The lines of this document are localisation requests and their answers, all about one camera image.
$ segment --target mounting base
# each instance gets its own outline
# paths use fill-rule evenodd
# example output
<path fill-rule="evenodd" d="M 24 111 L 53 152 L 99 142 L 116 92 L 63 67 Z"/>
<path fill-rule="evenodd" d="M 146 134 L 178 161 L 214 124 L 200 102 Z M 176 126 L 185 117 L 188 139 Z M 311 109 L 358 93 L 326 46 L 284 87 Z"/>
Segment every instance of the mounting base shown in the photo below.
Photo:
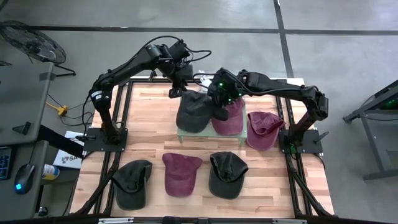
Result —
<path fill-rule="evenodd" d="M 120 129 L 120 143 L 114 145 L 105 144 L 101 128 L 89 128 L 87 130 L 87 136 L 95 136 L 95 139 L 86 140 L 83 150 L 88 152 L 123 152 L 126 148 L 128 132 L 129 130 L 127 128 Z"/>
<path fill-rule="evenodd" d="M 280 150 L 283 153 L 321 153 L 323 152 L 321 141 L 319 141 L 318 130 L 307 130 L 304 133 L 303 146 L 296 147 L 297 151 L 290 148 L 290 144 L 285 141 L 285 137 L 288 135 L 289 130 L 279 131 L 279 145 Z"/>

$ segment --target wooden table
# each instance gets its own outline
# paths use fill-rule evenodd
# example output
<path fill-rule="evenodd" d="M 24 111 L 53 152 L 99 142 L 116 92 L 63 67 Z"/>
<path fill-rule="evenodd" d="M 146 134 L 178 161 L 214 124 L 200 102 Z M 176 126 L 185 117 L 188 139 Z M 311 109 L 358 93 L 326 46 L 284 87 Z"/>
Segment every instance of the wooden table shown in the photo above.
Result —
<path fill-rule="evenodd" d="M 301 78 L 289 78 L 289 83 L 301 85 Z M 152 175 L 147 184 L 147 205 L 141 210 L 121 210 L 113 203 L 112 216 L 122 217 L 230 217 L 230 218 L 288 218 L 294 217 L 292 199 L 284 155 L 278 142 L 260 152 L 244 144 L 239 148 L 236 139 L 185 138 L 182 144 L 177 138 L 175 117 L 179 98 L 169 99 L 170 84 L 135 83 L 127 121 L 129 137 L 126 151 L 121 156 L 120 167 L 136 159 L 147 159 L 153 163 Z M 247 112 L 268 111 L 277 114 L 274 96 L 245 97 Z M 119 119 L 123 110 L 121 102 Z M 306 112 L 304 104 L 292 101 L 294 118 L 298 121 Z M 100 116 L 95 113 L 93 126 L 99 127 Z M 208 189 L 210 154 L 231 151 L 249 166 L 240 196 L 234 200 L 215 197 Z M 198 169 L 195 190 L 186 198 L 175 198 L 164 189 L 165 166 L 162 155 L 174 152 L 203 159 Z M 73 196 L 71 212 L 77 211 L 93 193 L 100 178 L 103 152 L 94 152 L 83 161 L 80 176 Z M 311 154 L 302 155 L 307 185 L 325 209 L 333 213 L 325 171 L 319 159 Z M 298 190 L 300 208 L 304 212 L 302 191 Z M 104 190 L 101 212 L 108 197 Z"/>

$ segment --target concrete floor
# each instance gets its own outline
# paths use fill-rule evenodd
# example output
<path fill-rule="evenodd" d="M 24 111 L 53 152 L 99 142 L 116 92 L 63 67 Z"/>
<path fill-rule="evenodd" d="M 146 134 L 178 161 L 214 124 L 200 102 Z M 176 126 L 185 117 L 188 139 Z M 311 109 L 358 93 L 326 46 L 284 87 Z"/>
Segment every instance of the concrete floor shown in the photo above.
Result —
<path fill-rule="evenodd" d="M 398 2 L 394 0 L 280 0 L 280 5 L 286 29 L 398 30 Z M 4 19 L 31 25 L 278 28 L 272 0 L 12 0 L 0 12 L 0 20 Z M 83 102 L 99 74 L 124 63 L 150 38 L 164 34 L 183 38 L 193 49 L 213 51 L 210 58 L 194 64 L 195 70 L 214 72 L 225 67 L 232 72 L 247 69 L 270 77 L 287 76 L 279 34 L 45 33 L 65 49 L 64 65 L 78 74 L 58 78 L 50 88 L 55 99 L 69 106 Z M 364 174 L 377 171 L 376 161 L 361 122 L 345 124 L 341 118 L 397 79 L 398 36 L 288 35 L 287 43 L 295 77 L 317 85 L 330 99 L 329 118 L 316 126 L 330 132 L 322 144 L 335 213 L 397 223 L 398 177 L 363 182 Z M 30 63 L 5 42 L 0 42 L 0 60 Z M 70 116 L 81 113 L 71 112 Z M 64 126 L 50 108 L 43 122 L 61 134 L 82 130 Z M 62 214 L 72 186 L 69 182 L 47 188 L 48 202 L 44 203 L 51 215 Z"/>

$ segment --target maroon cap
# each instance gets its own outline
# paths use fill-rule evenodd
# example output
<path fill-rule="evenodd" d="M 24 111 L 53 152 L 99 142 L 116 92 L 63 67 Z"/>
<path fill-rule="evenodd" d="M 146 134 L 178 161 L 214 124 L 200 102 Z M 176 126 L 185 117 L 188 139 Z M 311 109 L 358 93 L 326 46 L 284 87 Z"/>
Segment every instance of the maroon cap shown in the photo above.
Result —
<path fill-rule="evenodd" d="M 270 149 L 283 125 L 285 125 L 285 121 L 273 113 L 260 111 L 249 113 L 248 145 L 260 151 Z"/>
<path fill-rule="evenodd" d="M 214 130 L 221 135 L 231 136 L 240 134 L 243 131 L 243 107 L 245 102 L 242 98 L 238 98 L 230 105 L 226 105 L 228 111 L 228 119 L 220 121 L 216 118 L 211 119 Z"/>
<path fill-rule="evenodd" d="M 166 192 L 174 197 L 186 197 L 192 194 L 197 179 L 197 169 L 202 160 L 197 157 L 176 153 L 163 155 L 166 166 L 164 185 Z"/>

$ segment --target computer mouse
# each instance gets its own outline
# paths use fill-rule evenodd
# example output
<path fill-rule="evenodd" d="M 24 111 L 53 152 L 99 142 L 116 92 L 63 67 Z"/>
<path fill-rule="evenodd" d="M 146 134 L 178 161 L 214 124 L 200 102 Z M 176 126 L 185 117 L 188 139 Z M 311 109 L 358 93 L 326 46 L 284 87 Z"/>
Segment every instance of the computer mouse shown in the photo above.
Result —
<path fill-rule="evenodd" d="M 17 194 L 26 194 L 32 188 L 35 165 L 25 164 L 15 176 L 14 187 Z"/>

